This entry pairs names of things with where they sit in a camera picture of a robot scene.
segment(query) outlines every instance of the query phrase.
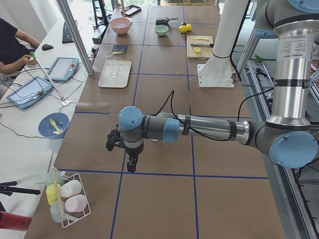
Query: wooden stick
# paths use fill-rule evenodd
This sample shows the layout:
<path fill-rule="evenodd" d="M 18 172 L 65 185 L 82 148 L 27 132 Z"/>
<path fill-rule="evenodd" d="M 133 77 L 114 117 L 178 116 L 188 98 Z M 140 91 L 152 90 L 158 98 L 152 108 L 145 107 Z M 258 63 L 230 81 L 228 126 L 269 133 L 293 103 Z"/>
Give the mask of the wooden stick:
<path fill-rule="evenodd" d="M 54 183 L 55 195 L 56 195 L 56 198 L 57 198 L 58 204 L 59 204 L 60 216 L 61 216 L 62 219 L 65 219 L 65 214 L 64 214 L 61 194 L 60 194 L 60 191 L 59 191 L 59 186 L 58 186 L 58 182 L 56 180 L 56 175 L 55 175 L 55 167 L 51 168 L 51 173 L 52 173 L 52 178 L 53 178 L 53 183 Z"/>
<path fill-rule="evenodd" d="M 125 15 L 125 7 L 124 7 L 124 0 L 121 0 L 121 5 L 122 5 L 122 14 L 123 14 L 123 17 L 126 17 L 126 15 Z"/>

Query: tablet screen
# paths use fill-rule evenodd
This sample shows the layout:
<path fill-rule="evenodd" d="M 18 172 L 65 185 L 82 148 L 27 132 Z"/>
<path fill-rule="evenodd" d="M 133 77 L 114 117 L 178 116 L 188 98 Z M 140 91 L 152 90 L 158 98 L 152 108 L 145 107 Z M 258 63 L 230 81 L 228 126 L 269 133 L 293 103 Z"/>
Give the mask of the tablet screen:
<path fill-rule="evenodd" d="M 14 102 L 17 105 L 22 105 L 32 100 L 36 102 L 35 99 L 41 96 L 38 94 L 39 91 L 46 93 L 46 91 L 50 90 L 51 88 L 52 87 L 49 82 L 44 81 L 40 78 L 34 78 L 30 82 L 10 94 L 8 96 L 8 100 Z"/>
<path fill-rule="evenodd" d="M 54 64 L 53 68 L 50 71 L 50 77 L 56 79 L 65 78 L 66 74 L 69 71 L 71 64 L 73 63 L 73 59 L 68 58 L 59 58 L 58 61 Z"/>

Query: pink bowl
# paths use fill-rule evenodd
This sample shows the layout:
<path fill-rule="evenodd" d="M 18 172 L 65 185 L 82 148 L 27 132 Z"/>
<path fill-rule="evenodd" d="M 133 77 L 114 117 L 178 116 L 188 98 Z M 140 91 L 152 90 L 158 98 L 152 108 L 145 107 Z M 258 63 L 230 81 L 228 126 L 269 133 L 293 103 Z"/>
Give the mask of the pink bowl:
<path fill-rule="evenodd" d="M 119 35 L 126 34 L 132 25 L 132 20 L 130 18 L 119 17 L 110 21 L 110 26 L 113 31 Z"/>

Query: person's hand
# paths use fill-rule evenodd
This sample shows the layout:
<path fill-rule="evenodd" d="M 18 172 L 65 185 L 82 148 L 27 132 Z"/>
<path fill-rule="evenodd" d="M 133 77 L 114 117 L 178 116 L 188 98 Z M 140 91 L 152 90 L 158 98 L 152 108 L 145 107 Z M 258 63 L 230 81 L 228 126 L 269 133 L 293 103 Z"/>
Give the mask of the person's hand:
<path fill-rule="evenodd" d="M 22 60 L 23 60 L 25 65 L 36 65 L 36 61 L 30 55 L 22 56 Z"/>

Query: clear glass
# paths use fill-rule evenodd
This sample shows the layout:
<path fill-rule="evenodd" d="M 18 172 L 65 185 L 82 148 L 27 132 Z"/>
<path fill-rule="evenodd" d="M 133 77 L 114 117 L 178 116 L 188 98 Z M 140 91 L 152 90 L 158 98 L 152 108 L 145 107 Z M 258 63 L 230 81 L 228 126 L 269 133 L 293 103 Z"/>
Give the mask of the clear glass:
<path fill-rule="evenodd" d="M 112 51 L 107 51 L 104 53 L 105 57 L 105 62 L 108 66 L 112 67 L 112 71 L 110 73 L 110 77 L 115 78 L 119 76 L 119 73 L 114 71 L 114 66 L 116 64 L 116 60 L 114 58 L 113 52 Z"/>

